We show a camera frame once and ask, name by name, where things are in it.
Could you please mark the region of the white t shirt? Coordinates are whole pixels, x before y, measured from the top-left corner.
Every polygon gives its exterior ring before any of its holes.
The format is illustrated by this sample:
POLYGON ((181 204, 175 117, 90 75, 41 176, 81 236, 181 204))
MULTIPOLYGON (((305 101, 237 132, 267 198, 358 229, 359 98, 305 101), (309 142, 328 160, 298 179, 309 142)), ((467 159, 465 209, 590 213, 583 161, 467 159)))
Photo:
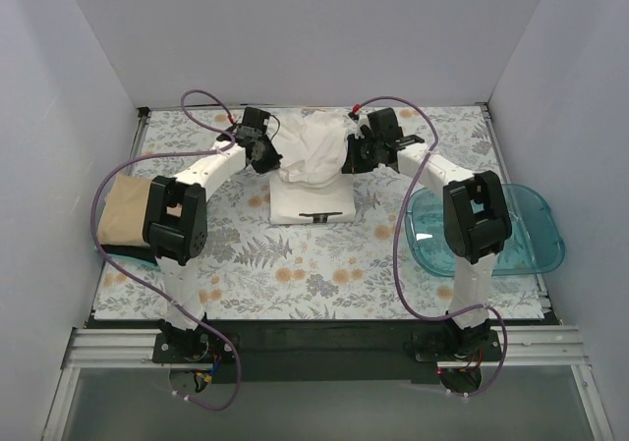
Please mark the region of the white t shirt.
POLYGON ((341 173, 348 153, 341 109, 279 113, 272 141, 282 156, 269 178, 274 225, 347 223, 356 217, 353 178, 341 173))

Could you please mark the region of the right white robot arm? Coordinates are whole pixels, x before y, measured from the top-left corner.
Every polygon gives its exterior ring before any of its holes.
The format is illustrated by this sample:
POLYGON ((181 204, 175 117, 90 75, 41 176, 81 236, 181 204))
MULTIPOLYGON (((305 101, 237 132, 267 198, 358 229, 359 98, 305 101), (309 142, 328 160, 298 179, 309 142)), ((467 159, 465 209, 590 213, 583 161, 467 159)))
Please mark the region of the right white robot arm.
POLYGON ((498 312, 488 303, 492 273, 512 224, 500 178, 492 171, 475 173, 438 154, 438 143, 408 135, 392 108, 363 115, 355 106, 349 116, 358 125, 348 136, 345 174, 386 166, 407 176, 440 199, 443 236, 455 256, 452 299, 435 319, 445 332, 445 350, 456 359, 477 354, 488 341, 489 320, 498 312))

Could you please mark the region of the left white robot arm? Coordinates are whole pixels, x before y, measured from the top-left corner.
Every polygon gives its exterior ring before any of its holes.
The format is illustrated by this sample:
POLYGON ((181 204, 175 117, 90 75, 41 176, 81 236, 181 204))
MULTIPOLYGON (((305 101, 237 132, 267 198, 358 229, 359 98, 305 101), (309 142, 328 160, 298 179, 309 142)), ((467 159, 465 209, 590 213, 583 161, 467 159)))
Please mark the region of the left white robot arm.
POLYGON ((207 202, 234 174, 251 166, 259 174, 279 168, 281 155, 268 135, 276 117, 247 107, 239 122, 219 135, 213 149, 173 177, 151 180, 143 240, 162 272, 170 298, 160 324, 168 348, 186 361, 202 360, 210 337, 200 329, 199 257, 207 242, 207 202))

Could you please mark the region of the floral patterned table mat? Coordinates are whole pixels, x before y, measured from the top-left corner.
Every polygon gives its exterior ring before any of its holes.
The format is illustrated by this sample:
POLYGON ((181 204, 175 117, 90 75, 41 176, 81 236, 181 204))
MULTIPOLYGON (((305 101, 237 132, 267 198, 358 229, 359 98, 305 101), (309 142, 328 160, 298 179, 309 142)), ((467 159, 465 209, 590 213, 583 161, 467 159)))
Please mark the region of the floral patterned table mat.
MULTIPOLYGON (((476 171, 499 171, 490 130, 479 106, 424 107, 439 134, 438 152, 476 171)), ((211 132, 181 111, 153 111, 142 155, 207 149, 211 132)), ((232 177, 208 205, 208 242, 200 256, 199 295, 212 319, 374 319, 411 317, 391 273, 394 226, 410 179, 389 168, 353 176, 352 223, 274 226, 269 221, 270 175, 252 169, 232 177)), ((452 278, 415 264, 403 231, 399 261, 404 296, 423 315, 441 315, 452 278)), ((494 277, 490 304, 505 319, 542 320, 550 312, 538 276, 494 277)), ((96 320, 156 320, 167 302, 106 264, 92 316, 96 320)))

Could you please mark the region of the folded beige t shirt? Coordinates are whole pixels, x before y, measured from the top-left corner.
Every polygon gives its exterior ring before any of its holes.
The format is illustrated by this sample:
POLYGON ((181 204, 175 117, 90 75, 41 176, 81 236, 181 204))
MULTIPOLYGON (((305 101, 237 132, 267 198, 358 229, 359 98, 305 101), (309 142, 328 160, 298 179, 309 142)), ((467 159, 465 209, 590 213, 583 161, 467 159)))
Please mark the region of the folded beige t shirt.
POLYGON ((105 198, 97 237, 103 245, 146 248, 143 223, 151 180, 119 174, 105 198))

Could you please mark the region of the folded teal black t shirt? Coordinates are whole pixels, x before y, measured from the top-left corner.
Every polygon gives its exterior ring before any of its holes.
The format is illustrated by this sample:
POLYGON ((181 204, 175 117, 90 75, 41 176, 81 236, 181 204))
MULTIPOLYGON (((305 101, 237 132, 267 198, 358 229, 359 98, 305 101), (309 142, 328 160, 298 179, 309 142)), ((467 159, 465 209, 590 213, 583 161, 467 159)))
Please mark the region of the folded teal black t shirt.
POLYGON ((145 267, 158 269, 158 263, 150 248, 122 246, 122 245, 100 245, 94 246, 95 252, 105 262, 122 262, 124 264, 134 263, 145 267))

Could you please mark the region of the teal transparent plastic tray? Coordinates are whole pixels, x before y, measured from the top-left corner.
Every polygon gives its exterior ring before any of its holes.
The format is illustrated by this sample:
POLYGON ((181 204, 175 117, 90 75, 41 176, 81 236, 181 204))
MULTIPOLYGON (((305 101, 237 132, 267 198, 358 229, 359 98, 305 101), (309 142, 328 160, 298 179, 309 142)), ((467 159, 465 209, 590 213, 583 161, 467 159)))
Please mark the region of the teal transparent plastic tray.
MULTIPOLYGON (((512 235, 505 242, 493 269, 495 276, 545 274, 564 260, 565 244, 545 199, 534 190, 517 184, 502 186, 512 235)), ((455 254, 443 233, 441 200, 421 189, 410 198, 405 237, 415 261, 432 276, 452 277, 455 254)))

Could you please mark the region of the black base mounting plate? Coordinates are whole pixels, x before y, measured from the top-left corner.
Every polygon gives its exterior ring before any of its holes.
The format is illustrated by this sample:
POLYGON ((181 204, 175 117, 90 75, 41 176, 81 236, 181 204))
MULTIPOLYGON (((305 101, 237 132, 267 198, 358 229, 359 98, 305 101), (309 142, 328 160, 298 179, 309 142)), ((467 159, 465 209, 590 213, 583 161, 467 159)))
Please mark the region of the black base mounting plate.
POLYGON ((187 360, 168 348, 160 330, 155 363, 191 368, 218 364, 214 382, 306 382, 402 380, 439 381, 437 366, 450 362, 468 370, 471 389, 480 383, 480 365, 501 358, 498 336, 475 355, 454 357, 435 322, 412 320, 215 320, 204 358, 187 360))

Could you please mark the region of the aluminium front frame rail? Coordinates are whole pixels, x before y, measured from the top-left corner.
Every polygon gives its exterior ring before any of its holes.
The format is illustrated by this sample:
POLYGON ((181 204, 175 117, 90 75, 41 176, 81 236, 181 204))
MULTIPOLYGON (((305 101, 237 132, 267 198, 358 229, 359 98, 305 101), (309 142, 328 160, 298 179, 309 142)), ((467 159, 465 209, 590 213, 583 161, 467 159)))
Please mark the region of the aluminium front frame rail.
POLYGON ((155 328, 72 332, 46 440, 610 440, 581 335, 513 326, 450 394, 455 361, 402 321, 228 321, 240 363, 208 384, 155 328))

